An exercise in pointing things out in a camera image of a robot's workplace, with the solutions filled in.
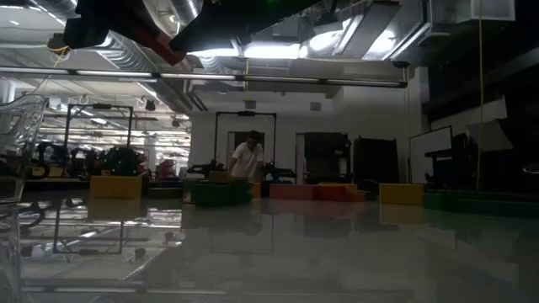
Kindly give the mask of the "white angled board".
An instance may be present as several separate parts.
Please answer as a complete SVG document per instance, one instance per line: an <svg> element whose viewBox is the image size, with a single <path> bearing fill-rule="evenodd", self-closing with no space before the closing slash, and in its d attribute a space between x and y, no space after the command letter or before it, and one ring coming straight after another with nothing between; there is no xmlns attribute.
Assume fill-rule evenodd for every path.
<svg viewBox="0 0 539 303"><path fill-rule="evenodd" d="M473 109L471 113L466 133L482 152L507 151L514 148L502 128L502 120L508 117L504 97L486 103L482 108Z"/></svg>

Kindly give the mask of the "olive long block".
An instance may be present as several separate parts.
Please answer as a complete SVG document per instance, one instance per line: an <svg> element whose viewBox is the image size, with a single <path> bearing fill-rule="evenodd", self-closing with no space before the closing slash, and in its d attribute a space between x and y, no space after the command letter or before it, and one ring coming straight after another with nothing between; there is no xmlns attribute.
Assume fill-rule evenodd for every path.
<svg viewBox="0 0 539 303"><path fill-rule="evenodd" d="M182 199L182 188L150 188L147 191L149 199Z"/></svg>

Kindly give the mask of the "black cabinet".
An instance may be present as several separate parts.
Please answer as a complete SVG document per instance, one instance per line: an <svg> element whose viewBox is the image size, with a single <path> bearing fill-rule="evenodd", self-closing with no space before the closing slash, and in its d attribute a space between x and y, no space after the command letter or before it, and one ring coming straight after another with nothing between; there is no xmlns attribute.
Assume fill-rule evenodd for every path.
<svg viewBox="0 0 539 303"><path fill-rule="evenodd" d="M378 193L380 183L399 183L396 140L359 136L353 150L354 181L359 189Z"/></svg>
<svg viewBox="0 0 539 303"><path fill-rule="evenodd" d="M305 133L305 183L349 183L352 179L350 145L347 133Z"/></svg>

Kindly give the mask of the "whiteboard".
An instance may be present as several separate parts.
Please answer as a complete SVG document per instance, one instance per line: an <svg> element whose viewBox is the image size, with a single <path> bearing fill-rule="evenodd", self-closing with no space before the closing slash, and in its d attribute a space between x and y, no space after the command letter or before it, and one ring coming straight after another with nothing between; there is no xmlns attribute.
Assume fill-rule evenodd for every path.
<svg viewBox="0 0 539 303"><path fill-rule="evenodd" d="M412 136L410 143L411 183L427 183L425 174L434 174L432 152L451 149L452 128L450 126Z"/></svg>

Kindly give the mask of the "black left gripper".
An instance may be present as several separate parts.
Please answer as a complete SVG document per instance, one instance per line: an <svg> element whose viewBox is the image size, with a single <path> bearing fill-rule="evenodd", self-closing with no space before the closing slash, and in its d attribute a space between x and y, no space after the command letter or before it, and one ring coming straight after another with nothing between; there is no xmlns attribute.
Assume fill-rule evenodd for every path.
<svg viewBox="0 0 539 303"><path fill-rule="evenodd" d="M63 42L71 49L94 47L102 45L110 32L142 42L143 23L132 1L79 0L75 8L77 17L66 22Z"/></svg>

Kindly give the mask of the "green long block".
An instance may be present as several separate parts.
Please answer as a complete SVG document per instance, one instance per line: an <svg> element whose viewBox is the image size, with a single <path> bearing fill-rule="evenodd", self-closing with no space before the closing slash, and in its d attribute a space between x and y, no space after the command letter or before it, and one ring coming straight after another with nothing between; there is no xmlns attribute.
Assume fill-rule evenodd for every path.
<svg viewBox="0 0 539 303"><path fill-rule="evenodd" d="M539 219L539 194L462 194L455 205L463 214Z"/></svg>

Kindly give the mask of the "person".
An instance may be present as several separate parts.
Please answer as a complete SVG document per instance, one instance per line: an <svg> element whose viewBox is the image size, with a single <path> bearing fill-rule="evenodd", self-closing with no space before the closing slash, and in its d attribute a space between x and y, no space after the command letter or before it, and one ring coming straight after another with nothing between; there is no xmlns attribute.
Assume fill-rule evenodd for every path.
<svg viewBox="0 0 539 303"><path fill-rule="evenodd" d="M247 140L237 146L233 152L228 171L234 178L260 180L264 165L264 148L260 144L260 133L251 130Z"/></svg>

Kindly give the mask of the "clear plastic bin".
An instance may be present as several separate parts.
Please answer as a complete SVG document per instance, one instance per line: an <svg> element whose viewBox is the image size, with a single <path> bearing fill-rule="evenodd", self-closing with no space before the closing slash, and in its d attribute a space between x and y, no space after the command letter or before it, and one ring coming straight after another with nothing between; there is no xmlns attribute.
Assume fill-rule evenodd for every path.
<svg viewBox="0 0 539 303"><path fill-rule="evenodd" d="M47 104L36 94L0 104L0 303L21 302L18 204Z"/></svg>

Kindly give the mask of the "metal overhead crossbar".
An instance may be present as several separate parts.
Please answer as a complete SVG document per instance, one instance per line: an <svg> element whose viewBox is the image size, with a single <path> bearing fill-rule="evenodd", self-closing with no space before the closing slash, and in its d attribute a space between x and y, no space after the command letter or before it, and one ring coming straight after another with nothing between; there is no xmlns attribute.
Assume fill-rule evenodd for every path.
<svg viewBox="0 0 539 303"><path fill-rule="evenodd" d="M372 79L348 79L327 77L290 77L290 76L264 76L264 75L239 75L239 74L205 74L205 73L181 73L181 72L122 72L103 70L76 70L62 68L40 68L22 66L0 66L0 73L28 74L44 76L66 77L106 77L125 78L130 80L201 80L223 82L276 82L294 83L323 86L346 86L368 88L406 88L407 82L372 80Z"/></svg>

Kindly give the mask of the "dark red long block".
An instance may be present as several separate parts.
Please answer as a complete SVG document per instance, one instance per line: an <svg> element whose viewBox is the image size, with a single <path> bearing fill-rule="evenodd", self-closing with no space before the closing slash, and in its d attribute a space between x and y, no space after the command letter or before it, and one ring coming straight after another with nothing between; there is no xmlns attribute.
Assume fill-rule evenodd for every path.
<svg viewBox="0 0 539 303"><path fill-rule="evenodd" d="M347 202L349 200L345 186L316 186L314 197L324 201Z"/></svg>

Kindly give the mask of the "green studded brick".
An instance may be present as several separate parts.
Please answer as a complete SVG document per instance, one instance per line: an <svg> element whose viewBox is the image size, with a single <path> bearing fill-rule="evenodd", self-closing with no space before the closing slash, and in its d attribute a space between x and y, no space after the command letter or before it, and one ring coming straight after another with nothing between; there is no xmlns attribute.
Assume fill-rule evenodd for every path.
<svg viewBox="0 0 539 303"><path fill-rule="evenodd" d="M429 210L456 211L460 194L451 190L428 190L424 193L423 207Z"/></svg>
<svg viewBox="0 0 539 303"><path fill-rule="evenodd" d="M191 189L191 202L200 207L244 205L251 201L252 184L233 179L229 183L198 182Z"/></svg>

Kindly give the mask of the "pink brick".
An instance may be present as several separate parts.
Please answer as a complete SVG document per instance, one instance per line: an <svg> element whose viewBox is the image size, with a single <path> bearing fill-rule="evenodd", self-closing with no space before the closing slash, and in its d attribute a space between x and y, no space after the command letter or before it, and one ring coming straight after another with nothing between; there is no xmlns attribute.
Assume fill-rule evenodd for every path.
<svg viewBox="0 0 539 303"><path fill-rule="evenodd" d="M269 196L272 199L312 200L315 188L315 185L275 183L269 187Z"/></svg>

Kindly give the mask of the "black gantry frame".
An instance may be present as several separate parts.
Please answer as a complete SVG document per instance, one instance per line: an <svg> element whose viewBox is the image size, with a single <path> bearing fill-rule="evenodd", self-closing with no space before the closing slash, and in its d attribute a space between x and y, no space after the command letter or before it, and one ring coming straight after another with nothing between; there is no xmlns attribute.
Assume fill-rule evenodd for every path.
<svg viewBox="0 0 539 303"><path fill-rule="evenodd" d="M90 179L92 176L104 176L103 170L107 172L107 176L136 177L138 175L137 154L131 149L133 108L113 104L92 104L92 108L118 109L122 114L124 114L124 109L129 110L126 145L113 147L101 156L94 150L79 147L71 149L71 164L67 172L73 178L85 179Z"/></svg>
<svg viewBox="0 0 539 303"><path fill-rule="evenodd" d="M273 130L273 135L274 135L273 156L275 156L277 113L257 113L257 112L250 111L250 110L243 110L243 111L238 111L238 112L222 112L222 111L218 111L218 112L216 112L216 117L215 117L214 159L217 158L217 143L218 143L218 135L219 135L220 116L225 115L225 114L233 114L233 115L236 115L236 116L239 116L239 117L255 117L255 116L269 116L269 117L272 117L274 119L274 123L273 123L273 126L274 126L274 130ZM243 143L243 142L245 142L247 140L248 133L249 133L249 131L246 132L246 137L245 137L244 141L242 141L241 143ZM235 151L235 149L237 148L238 145L236 145L234 147L232 153Z"/></svg>

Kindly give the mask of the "red studded brick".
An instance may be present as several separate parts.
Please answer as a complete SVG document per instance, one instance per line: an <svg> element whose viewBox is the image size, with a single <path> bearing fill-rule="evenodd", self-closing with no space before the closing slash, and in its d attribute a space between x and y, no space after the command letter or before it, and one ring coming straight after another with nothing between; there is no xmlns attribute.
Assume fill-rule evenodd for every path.
<svg viewBox="0 0 539 303"><path fill-rule="evenodd" d="M186 57L186 53L173 50L169 45L171 41L172 39L161 29L157 29L157 33L151 32L149 29L136 29L136 42L138 44L153 50L169 65L175 66Z"/></svg>

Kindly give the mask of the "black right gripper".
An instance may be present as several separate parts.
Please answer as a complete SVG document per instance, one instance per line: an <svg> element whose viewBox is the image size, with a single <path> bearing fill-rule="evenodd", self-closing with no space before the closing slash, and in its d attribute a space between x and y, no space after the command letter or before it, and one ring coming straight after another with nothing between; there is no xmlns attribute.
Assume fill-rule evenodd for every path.
<svg viewBox="0 0 539 303"><path fill-rule="evenodd" d="M310 8L320 0L203 0L197 17L171 41L173 51L189 53L231 49L233 41L251 40L244 24L254 21L275 23Z"/></svg>

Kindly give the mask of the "red chair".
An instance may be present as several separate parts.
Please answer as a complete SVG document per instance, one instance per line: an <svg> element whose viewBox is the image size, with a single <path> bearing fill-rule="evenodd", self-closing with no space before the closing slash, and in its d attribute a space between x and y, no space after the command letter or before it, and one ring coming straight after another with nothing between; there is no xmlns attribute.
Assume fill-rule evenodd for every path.
<svg viewBox="0 0 539 303"><path fill-rule="evenodd" d="M158 181L177 181L175 163L172 159L165 159L157 166Z"/></svg>

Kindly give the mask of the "bright ceiling light panel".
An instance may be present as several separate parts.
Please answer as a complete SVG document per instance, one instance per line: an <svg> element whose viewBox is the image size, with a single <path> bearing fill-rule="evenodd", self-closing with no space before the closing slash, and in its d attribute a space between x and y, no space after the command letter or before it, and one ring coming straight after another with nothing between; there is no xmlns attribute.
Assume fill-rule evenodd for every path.
<svg viewBox="0 0 539 303"><path fill-rule="evenodd" d="M211 58L211 57L244 57L254 59L292 59L299 57L300 44L273 44L273 43L251 43L247 46L233 46L232 48L218 48L209 50L199 50L189 52L189 55Z"/></svg>

